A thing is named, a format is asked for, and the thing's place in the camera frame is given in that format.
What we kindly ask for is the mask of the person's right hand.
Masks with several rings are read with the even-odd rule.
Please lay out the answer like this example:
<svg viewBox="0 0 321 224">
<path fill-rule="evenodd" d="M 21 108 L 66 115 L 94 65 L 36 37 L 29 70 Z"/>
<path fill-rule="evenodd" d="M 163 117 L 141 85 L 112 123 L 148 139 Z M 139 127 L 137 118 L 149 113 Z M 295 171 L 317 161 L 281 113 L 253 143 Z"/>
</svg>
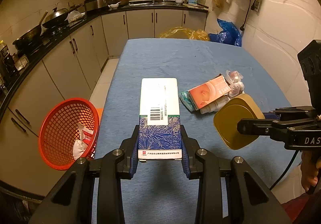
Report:
<svg viewBox="0 0 321 224">
<path fill-rule="evenodd" d="M 315 187 L 318 183 L 318 173 L 320 169 L 320 158 L 315 161 L 313 152 L 304 150 L 301 155 L 301 185 L 307 192 L 311 186 Z"/>
</svg>

